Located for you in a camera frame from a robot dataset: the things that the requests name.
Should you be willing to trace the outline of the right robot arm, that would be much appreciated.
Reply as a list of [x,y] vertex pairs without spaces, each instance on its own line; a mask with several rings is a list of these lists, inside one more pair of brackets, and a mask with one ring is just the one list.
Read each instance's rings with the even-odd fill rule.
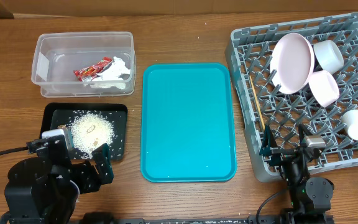
[[259,152],[270,157],[268,164],[279,168],[280,177],[287,187],[269,198],[258,208],[255,221],[260,223],[260,212],[266,203],[285,192],[290,194],[291,207],[284,208],[274,217],[274,223],[333,223],[326,212],[331,209],[334,184],[324,177],[312,177],[308,163],[319,158],[326,142],[313,135],[304,124],[298,126],[300,143],[293,149],[279,149],[269,125],[265,125],[264,140]]

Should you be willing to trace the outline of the grey bowl with rice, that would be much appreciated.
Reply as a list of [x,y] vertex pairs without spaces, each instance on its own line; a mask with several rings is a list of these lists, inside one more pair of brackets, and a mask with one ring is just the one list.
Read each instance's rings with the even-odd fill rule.
[[324,40],[313,45],[314,72],[325,70],[335,74],[344,66],[344,59],[339,47],[332,40]]

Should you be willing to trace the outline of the wooden chopstick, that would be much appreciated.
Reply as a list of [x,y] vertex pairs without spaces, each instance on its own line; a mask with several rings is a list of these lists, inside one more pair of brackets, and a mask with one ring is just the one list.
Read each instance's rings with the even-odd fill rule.
[[252,89],[252,92],[253,92],[253,95],[254,95],[254,101],[255,101],[255,107],[257,109],[257,112],[258,112],[258,115],[259,115],[259,120],[260,120],[260,123],[261,123],[261,128],[263,129],[263,131],[265,130],[265,123],[263,121],[263,117],[262,117],[262,112],[260,110],[260,103],[259,103],[259,100],[257,98],[257,94],[255,92],[255,87],[254,87],[254,83],[253,83],[253,80],[252,80],[252,77],[251,75],[249,75],[249,80],[250,80],[250,85],[251,85],[251,89]]

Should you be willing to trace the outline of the red snack wrapper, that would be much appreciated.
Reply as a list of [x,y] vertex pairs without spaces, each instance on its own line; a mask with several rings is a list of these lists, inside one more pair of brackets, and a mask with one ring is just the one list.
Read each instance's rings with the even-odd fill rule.
[[112,63],[113,59],[104,57],[98,63],[82,68],[79,70],[74,70],[73,73],[81,82],[89,82],[98,77],[98,74],[101,73],[108,65]]

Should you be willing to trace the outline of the white round plate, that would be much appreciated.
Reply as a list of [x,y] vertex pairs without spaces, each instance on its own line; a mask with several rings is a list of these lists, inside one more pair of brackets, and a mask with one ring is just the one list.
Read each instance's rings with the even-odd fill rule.
[[308,40],[297,33],[284,35],[275,45],[270,61],[270,71],[274,86],[279,91],[293,94],[307,83],[314,67],[314,52]]

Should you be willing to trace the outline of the pink bowl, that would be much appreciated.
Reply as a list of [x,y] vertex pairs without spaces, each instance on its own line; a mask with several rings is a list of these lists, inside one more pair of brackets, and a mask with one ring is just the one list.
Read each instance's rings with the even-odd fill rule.
[[334,77],[325,70],[312,73],[308,84],[314,98],[322,107],[329,106],[339,98],[339,87]]

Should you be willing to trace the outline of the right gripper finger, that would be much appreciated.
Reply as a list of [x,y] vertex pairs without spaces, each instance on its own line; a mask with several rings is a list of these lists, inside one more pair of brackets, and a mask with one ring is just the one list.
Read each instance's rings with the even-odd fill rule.
[[261,145],[261,150],[269,150],[270,148],[277,148],[276,140],[269,125],[265,125],[264,138]]
[[303,139],[305,136],[313,135],[313,133],[302,123],[298,125],[298,134],[300,139]]

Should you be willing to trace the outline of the white paper cup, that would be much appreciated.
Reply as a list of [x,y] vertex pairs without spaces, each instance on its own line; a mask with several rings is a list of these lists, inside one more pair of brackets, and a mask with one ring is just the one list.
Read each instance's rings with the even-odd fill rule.
[[349,110],[341,117],[342,123],[345,124],[347,135],[358,141],[358,110]]

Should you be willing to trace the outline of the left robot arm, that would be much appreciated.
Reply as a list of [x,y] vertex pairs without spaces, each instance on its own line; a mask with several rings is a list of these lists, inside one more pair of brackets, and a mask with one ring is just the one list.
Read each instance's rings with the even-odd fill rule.
[[79,195],[97,192],[114,178],[106,143],[92,151],[94,165],[71,162],[73,140],[67,128],[43,132],[27,149],[36,157],[9,170],[4,190],[9,210],[0,223],[68,223]]

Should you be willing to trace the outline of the white napkin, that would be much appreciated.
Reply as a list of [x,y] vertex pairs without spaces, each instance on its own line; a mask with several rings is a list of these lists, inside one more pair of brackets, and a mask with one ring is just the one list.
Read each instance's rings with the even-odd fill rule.
[[124,76],[129,75],[131,70],[126,67],[125,61],[119,57],[113,57],[112,62],[97,74],[94,82],[117,81],[117,83],[94,83],[91,88],[111,88],[116,87],[120,90],[126,88],[123,82]]

